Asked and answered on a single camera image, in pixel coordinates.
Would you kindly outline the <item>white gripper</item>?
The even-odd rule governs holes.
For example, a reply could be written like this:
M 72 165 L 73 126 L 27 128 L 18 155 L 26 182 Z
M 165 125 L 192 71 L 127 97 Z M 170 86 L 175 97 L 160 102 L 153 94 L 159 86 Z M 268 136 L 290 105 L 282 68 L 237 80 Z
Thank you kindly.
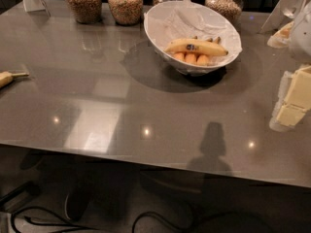
M 286 71 L 278 89 L 278 101 L 272 111 L 269 127 L 287 132 L 296 126 L 311 109 L 311 66 L 301 65 L 292 74 Z

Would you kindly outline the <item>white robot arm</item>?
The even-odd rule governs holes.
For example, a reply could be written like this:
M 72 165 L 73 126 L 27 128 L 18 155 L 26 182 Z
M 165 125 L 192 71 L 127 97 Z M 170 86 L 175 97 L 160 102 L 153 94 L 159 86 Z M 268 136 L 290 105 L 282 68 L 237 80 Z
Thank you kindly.
M 311 2 L 302 6 L 294 20 L 272 35 L 267 44 L 288 48 L 291 57 L 300 63 L 293 73 L 283 74 L 269 122 L 271 129 L 286 132 L 311 110 Z

